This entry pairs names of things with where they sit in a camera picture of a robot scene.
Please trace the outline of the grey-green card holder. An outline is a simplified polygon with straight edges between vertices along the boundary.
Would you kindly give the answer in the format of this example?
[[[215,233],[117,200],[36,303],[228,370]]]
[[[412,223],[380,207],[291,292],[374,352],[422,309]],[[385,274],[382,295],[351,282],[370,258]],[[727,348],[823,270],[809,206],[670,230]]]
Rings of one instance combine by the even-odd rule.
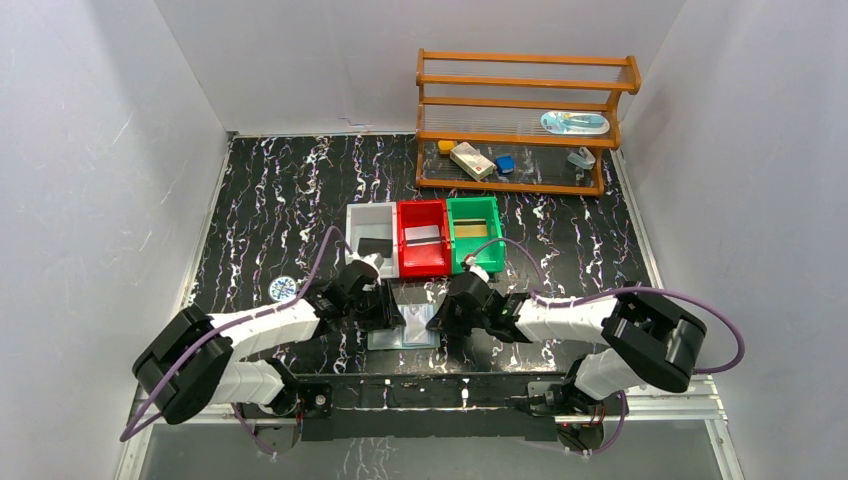
[[[401,326],[367,334],[369,351],[430,349],[440,345],[440,335],[427,329],[435,315],[432,304],[401,305],[399,312],[403,319]]]

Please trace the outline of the light blue card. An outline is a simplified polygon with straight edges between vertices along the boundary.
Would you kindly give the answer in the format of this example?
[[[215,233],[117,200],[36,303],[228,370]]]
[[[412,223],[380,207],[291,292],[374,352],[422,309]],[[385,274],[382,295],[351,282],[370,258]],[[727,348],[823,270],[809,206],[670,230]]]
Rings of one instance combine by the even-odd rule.
[[[427,322],[434,316],[431,304],[409,304],[399,307],[406,325],[402,329],[404,348],[433,348],[438,345],[439,335],[426,329]]]

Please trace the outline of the black card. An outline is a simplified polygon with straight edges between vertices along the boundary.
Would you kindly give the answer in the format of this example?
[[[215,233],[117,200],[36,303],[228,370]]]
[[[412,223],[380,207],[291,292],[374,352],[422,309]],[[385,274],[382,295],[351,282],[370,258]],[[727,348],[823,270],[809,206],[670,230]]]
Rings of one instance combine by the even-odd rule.
[[[379,254],[384,260],[393,256],[393,241],[388,238],[361,237],[356,251],[360,256]]]

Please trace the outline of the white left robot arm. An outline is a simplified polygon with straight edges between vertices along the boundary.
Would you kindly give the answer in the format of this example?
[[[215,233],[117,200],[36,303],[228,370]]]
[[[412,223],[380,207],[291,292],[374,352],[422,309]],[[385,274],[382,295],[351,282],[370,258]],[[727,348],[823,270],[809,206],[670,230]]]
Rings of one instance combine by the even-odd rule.
[[[230,314],[182,309],[139,355],[132,373],[169,424],[209,405],[254,404],[275,416],[314,407],[318,385],[304,383],[278,360],[252,355],[341,329],[401,327],[390,284],[373,257],[357,258],[333,279],[308,283],[288,302]]]

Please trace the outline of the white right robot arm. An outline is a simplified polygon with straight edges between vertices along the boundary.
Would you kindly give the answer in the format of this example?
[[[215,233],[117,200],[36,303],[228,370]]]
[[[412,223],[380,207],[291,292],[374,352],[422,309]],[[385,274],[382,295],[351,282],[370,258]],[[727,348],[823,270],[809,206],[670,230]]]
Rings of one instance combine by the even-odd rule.
[[[568,340],[603,346],[576,360],[548,403],[590,413],[614,393],[650,385],[685,392],[707,334],[696,316],[659,290],[638,284],[592,297],[555,300],[533,292],[501,294],[478,274],[454,277],[426,325],[449,337],[481,329],[504,343]]]

